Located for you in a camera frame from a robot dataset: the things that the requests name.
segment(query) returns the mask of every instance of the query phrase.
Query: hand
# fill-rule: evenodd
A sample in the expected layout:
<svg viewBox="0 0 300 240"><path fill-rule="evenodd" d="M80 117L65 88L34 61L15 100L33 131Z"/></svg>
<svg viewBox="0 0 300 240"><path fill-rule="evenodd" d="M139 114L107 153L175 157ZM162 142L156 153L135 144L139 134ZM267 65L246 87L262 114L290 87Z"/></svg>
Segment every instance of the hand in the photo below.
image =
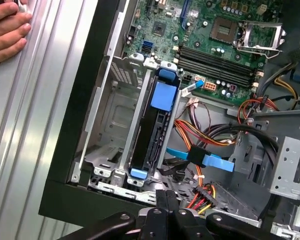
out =
<svg viewBox="0 0 300 240"><path fill-rule="evenodd" d="M20 52L26 45L24 38L31 30L29 24L30 13L17 13L18 6L7 2L0 4L0 62L11 58Z"/></svg>

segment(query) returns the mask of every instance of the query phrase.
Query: screw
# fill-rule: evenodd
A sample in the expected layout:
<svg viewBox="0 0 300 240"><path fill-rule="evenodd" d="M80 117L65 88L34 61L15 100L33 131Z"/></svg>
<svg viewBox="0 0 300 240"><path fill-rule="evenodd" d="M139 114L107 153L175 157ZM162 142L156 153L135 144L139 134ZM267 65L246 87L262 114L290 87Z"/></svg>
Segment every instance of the screw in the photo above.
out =
<svg viewBox="0 0 300 240"><path fill-rule="evenodd" d="M219 215L213 215L213 218L217 221L221 221L222 217L220 217Z"/></svg>
<svg viewBox="0 0 300 240"><path fill-rule="evenodd" d="M186 210L183 210L183 209L180 209L179 213L182 214L182 215L186 215L187 214Z"/></svg>
<svg viewBox="0 0 300 240"><path fill-rule="evenodd" d="M122 214L120 219L122 220L128 220L130 217L127 214Z"/></svg>

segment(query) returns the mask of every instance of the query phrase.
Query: yellow wire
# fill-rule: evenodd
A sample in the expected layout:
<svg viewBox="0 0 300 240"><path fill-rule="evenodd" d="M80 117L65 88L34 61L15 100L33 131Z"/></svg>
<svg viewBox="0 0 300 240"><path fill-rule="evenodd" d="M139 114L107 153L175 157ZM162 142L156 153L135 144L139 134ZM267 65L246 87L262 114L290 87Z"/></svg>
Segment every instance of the yellow wire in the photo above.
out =
<svg viewBox="0 0 300 240"><path fill-rule="evenodd" d="M191 149L191 142L189 142L189 140L186 136L185 130L183 128L181 128L181 126L179 126L178 124L175 124L175 127L178 129L178 131L181 135L181 138L183 139L186 147L188 148L188 150L190 150ZM195 167L196 167L196 171L197 171L198 176L201 176L202 173L201 173L200 167L197 166L197 165ZM199 177L199 179L198 179L198 185L201 186L201 187L203 185L203 180L202 180L201 177Z"/></svg>
<svg viewBox="0 0 300 240"><path fill-rule="evenodd" d="M207 210L208 208L210 208L211 207L211 203L208 205L208 206L205 206L204 208L202 208L200 211L198 211L198 214L200 215L200 214L202 214L205 210Z"/></svg>
<svg viewBox="0 0 300 240"><path fill-rule="evenodd" d="M274 83L278 86L281 86L285 89L287 89L290 93L292 93L293 97L294 97L294 104L293 106L295 106L297 104L297 101L298 101L298 98L297 98L297 95L295 93L295 90L288 84L286 83L285 81L283 81L281 79L281 77L278 77L276 80L274 80Z"/></svg>
<svg viewBox="0 0 300 240"><path fill-rule="evenodd" d="M213 185L211 185L212 187L212 196L215 199L216 198L216 189ZM202 214L205 210L207 210L208 208L210 208L212 206L212 204L210 203L209 205L205 206L204 208L202 208L200 211L198 211L198 214Z"/></svg>
<svg viewBox="0 0 300 240"><path fill-rule="evenodd" d="M200 135L202 138L204 139L208 139L209 141L213 142L214 144L216 145L219 145L219 146L228 146L229 144L228 143L223 143L223 142L219 142L219 141L216 141L214 140L213 138L203 134L199 129L197 129L196 127L194 127L190 122L188 121L184 121L184 120L181 120L181 119L178 119L178 121L184 123L187 125L187 127L191 128L192 130L194 130L198 135Z"/></svg>

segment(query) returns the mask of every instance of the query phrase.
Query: metal frame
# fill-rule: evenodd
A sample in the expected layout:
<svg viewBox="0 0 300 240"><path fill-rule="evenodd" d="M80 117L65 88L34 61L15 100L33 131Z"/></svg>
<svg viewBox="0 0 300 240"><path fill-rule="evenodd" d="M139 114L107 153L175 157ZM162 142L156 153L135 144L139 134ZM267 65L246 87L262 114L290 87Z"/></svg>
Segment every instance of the metal frame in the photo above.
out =
<svg viewBox="0 0 300 240"><path fill-rule="evenodd" d="M0 64L0 240L57 239L72 228L38 210L97 4L29 0L26 48Z"/></svg>
<svg viewBox="0 0 300 240"><path fill-rule="evenodd" d="M251 53L251 54L258 54L263 55L267 59L272 59L276 56L278 56L282 51L278 50L278 47L282 45L285 40L282 39L282 37L286 36L287 33L282 29L282 23L277 22L257 22L257 21L243 21L239 23L238 25L240 28L243 29L243 37L240 38L236 43L236 49L241 52L245 53ZM273 37L272 45L270 46L250 46L249 40L250 40L250 34L252 32L253 27L261 27L261 28L275 28L275 34ZM275 55L268 56L266 53L262 52L256 52L254 50L262 50L262 51L270 51L270 52L276 52Z"/></svg>

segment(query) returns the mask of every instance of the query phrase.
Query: metal panel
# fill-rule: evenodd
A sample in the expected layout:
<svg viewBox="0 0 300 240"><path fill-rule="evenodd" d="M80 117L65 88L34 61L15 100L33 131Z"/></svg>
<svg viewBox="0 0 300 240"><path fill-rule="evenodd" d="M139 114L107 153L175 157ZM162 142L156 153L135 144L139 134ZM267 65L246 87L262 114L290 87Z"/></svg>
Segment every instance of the metal panel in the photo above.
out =
<svg viewBox="0 0 300 240"><path fill-rule="evenodd" d="M0 240L57 239L79 228L38 211L97 3L29 0L27 47L0 65Z"/></svg>

